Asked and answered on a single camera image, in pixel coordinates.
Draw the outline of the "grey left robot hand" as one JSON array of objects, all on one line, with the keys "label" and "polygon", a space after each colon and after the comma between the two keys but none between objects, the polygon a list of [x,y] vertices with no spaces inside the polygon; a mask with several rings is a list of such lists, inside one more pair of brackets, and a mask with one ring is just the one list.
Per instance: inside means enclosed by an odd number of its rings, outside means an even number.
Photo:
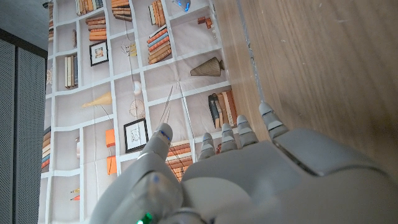
[{"label": "grey left robot hand", "polygon": [[137,161],[104,192],[92,223],[396,223],[397,184],[358,151],[310,129],[288,129],[267,103],[269,141],[245,116],[205,134],[198,161],[177,179],[173,136],[160,124]]}]

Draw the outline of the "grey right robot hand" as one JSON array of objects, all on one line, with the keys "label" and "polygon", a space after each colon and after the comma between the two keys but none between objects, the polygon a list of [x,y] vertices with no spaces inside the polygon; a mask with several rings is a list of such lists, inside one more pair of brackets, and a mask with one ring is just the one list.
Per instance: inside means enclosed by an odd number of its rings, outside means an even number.
[{"label": "grey right robot hand", "polygon": [[181,8],[184,12],[187,12],[191,6],[191,0],[172,0],[174,4],[176,4],[179,8]]}]

